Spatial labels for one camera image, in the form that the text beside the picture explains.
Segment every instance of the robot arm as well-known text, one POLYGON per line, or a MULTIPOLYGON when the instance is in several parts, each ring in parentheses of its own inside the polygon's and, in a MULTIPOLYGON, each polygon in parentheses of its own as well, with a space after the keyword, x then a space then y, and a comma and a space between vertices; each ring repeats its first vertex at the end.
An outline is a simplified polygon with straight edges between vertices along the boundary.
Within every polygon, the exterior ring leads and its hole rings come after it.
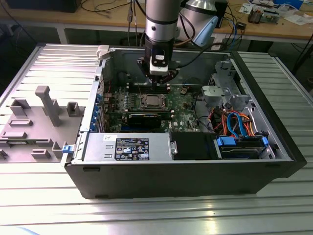
POLYGON ((171 76, 175 32, 181 0, 147 0, 145 56, 139 63, 155 87, 162 79, 171 76))
MULTIPOLYGON (((147 0, 146 2, 145 56, 137 62, 145 76, 150 79, 153 88, 159 83, 170 81, 178 74, 175 67, 171 68, 170 63, 182 2, 182 0, 147 0)), ((214 18, 214 23, 211 23, 212 13, 216 12, 214 1, 190 0, 184 4, 189 8, 186 9, 187 17, 191 19, 192 24, 198 25, 196 42, 200 42, 198 45, 203 46, 217 23, 217 17, 214 18)))

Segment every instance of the wooden desk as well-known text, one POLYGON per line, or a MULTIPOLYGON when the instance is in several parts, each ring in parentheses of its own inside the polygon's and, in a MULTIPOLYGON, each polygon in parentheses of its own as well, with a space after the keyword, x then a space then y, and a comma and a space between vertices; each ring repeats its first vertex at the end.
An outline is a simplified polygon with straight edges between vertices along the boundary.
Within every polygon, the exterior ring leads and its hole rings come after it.
MULTIPOLYGON (((95 4, 110 2, 110 0, 94 0, 95 4)), ((274 41, 274 42, 306 42, 312 32, 313 26, 305 24, 298 26, 285 19, 280 19, 278 24, 260 23, 251 24, 247 21, 247 14, 239 13, 240 5, 245 0, 230 0, 230 7, 238 21, 246 23, 246 30, 243 39, 274 41)), ((126 0, 117 0, 113 4, 102 6, 101 9, 107 9, 126 3, 126 0)), ((84 7, 93 10, 92 0, 87 1, 84 7)), ((75 13, 37 11, 37 10, 19 10, 9 9, 10 14, 24 25, 54 27, 57 29, 61 43, 67 44, 67 37, 64 32, 65 28, 107 30, 107 31, 127 31, 127 12, 129 5, 116 8, 111 11, 110 18, 101 16, 95 12, 88 12, 81 7, 75 13)), ((301 10, 312 10, 312 6, 304 5, 301 10)), ((145 17, 136 8, 138 32, 143 32, 145 27, 145 17)), ((0 7, 1 24, 13 24, 14 22, 7 16, 0 7)), ((131 24, 131 32, 134 32, 134 23, 131 24)), ((231 33, 231 28, 226 20, 223 21, 222 27, 215 29, 213 37, 216 42, 220 42, 227 34, 231 33)))

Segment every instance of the power supply label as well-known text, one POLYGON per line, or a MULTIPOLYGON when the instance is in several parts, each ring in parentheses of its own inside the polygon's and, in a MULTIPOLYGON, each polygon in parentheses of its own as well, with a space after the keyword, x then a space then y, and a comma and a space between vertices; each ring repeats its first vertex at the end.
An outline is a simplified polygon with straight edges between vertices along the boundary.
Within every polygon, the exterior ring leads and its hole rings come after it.
POLYGON ((148 138, 117 138, 115 160, 149 160, 148 138))

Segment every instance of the circuit board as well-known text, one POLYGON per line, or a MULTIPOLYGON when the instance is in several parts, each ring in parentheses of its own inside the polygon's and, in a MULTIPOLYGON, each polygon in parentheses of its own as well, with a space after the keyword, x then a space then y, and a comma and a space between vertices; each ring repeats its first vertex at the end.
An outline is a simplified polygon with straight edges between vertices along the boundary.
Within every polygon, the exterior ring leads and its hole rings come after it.
POLYGON ((180 93, 182 86, 172 86, 168 94, 134 94, 124 87, 113 91, 110 107, 106 114, 109 116, 112 133, 120 132, 149 132, 169 133, 179 131, 200 131, 193 111, 193 93, 180 93), (160 117, 158 128, 131 128, 129 118, 132 115, 155 115, 160 117))

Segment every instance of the motherboard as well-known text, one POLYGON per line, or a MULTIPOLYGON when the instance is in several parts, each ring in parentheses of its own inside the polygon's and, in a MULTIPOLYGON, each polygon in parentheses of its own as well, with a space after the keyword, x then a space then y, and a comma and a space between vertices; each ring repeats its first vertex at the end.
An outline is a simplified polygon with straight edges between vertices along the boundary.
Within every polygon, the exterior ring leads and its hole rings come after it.
POLYGON ((105 132, 198 132, 195 93, 167 86, 155 91, 145 86, 117 87, 105 94, 105 132))

